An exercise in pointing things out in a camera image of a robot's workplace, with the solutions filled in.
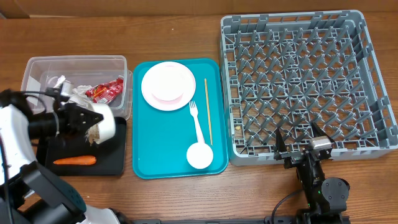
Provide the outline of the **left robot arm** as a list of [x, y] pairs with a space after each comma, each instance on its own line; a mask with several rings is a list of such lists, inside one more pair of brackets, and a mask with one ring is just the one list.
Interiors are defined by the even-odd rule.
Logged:
[[1, 92], [1, 223], [130, 223], [113, 208], [88, 206], [81, 195], [41, 165], [32, 140], [83, 136], [94, 125], [101, 144], [116, 132], [113, 112], [106, 104], [82, 107], [69, 102], [58, 89], [51, 113], [34, 114], [27, 102], [34, 91]]

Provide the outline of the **orange carrot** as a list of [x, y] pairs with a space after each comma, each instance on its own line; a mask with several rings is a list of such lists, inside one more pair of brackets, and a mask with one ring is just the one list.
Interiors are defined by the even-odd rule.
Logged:
[[55, 165], [59, 166], [91, 166], [96, 163], [95, 156], [77, 156], [57, 159], [53, 161]]

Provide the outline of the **red snack wrapper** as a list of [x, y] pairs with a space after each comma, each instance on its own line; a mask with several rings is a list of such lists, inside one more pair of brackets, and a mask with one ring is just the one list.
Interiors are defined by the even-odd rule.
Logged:
[[109, 104], [123, 92], [123, 83], [122, 78], [117, 78], [89, 88], [85, 91], [85, 95], [94, 103]]

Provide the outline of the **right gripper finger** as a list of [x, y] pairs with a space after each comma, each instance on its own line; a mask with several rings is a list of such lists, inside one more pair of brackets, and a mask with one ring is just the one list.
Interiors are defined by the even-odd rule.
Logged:
[[280, 154], [280, 153], [285, 153], [287, 152], [286, 145], [284, 143], [283, 137], [280, 133], [280, 129], [276, 129], [275, 131], [275, 147], [274, 147], [274, 153], [275, 154]]
[[312, 133], [313, 133], [313, 137], [317, 138], [317, 137], [329, 137], [317, 124], [316, 122], [311, 122], [311, 129], [312, 129]]

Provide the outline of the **white bowl with nuts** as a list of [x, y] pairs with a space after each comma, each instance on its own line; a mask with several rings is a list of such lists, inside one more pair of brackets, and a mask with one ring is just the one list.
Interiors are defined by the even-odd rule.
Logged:
[[113, 138], [116, 132], [116, 124], [111, 108], [107, 104], [91, 103], [89, 109], [102, 114], [103, 120], [87, 130], [86, 140], [90, 144], [101, 144]]

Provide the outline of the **large white tissue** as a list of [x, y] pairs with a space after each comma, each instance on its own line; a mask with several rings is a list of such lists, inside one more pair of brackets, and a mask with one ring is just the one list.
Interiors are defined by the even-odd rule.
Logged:
[[68, 102], [77, 103], [85, 108], [89, 108], [91, 106], [92, 100], [86, 96], [86, 92], [91, 88], [91, 85], [80, 85], [76, 88], [73, 88]]

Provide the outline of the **small white tissue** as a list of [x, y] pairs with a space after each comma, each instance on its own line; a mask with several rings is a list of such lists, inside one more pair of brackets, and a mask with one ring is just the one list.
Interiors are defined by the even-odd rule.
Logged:
[[54, 88], [60, 88], [60, 86], [64, 83], [64, 81], [66, 80], [65, 76], [62, 75], [61, 77], [59, 77], [57, 79], [56, 84], [54, 85]]

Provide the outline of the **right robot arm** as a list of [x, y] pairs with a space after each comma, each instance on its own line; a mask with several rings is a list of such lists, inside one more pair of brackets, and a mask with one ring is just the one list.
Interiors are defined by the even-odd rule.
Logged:
[[275, 131], [274, 159], [283, 160], [286, 169], [295, 168], [297, 178], [302, 184], [301, 190], [296, 190], [284, 197], [273, 209], [270, 222], [277, 221], [275, 213], [287, 199], [303, 192], [308, 208], [300, 209], [290, 219], [291, 223], [349, 223], [349, 217], [342, 213], [346, 211], [346, 201], [349, 197], [350, 185], [342, 178], [326, 178], [321, 161], [331, 157], [332, 144], [335, 142], [316, 123], [311, 124], [313, 137], [301, 151], [289, 152], [279, 129]]

